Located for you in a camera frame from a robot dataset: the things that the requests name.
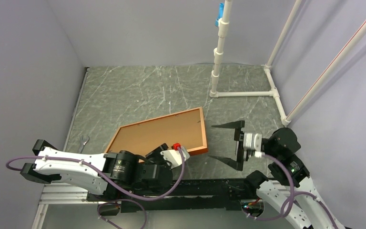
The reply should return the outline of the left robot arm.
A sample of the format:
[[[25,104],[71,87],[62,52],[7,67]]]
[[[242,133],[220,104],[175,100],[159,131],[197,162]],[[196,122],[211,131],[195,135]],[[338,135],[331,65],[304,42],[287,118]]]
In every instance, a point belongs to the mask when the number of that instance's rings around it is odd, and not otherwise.
[[[37,159],[21,168],[20,174],[25,179],[42,184],[53,181],[71,184],[105,200],[117,196],[115,184],[127,191],[165,192],[173,180],[172,169],[182,164],[180,152],[169,150],[166,144],[146,157],[124,150],[94,155],[63,152],[42,139],[36,141],[32,150]]]

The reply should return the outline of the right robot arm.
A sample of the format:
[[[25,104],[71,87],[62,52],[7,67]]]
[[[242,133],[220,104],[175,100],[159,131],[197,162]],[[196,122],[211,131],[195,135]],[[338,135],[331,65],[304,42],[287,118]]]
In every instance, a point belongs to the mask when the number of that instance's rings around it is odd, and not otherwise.
[[[233,129],[236,142],[236,160],[217,157],[217,160],[241,171],[244,162],[251,157],[269,158],[268,165],[273,179],[289,191],[285,196],[262,172],[256,170],[243,181],[243,192],[249,198],[258,197],[271,205],[279,214],[271,220],[285,218],[295,229],[343,229],[340,223],[315,188],[310,172],[296,155],[301,148],[294,131],[281,127],[269,138],[242,130],[245,121],[218,125],[218,128]]]

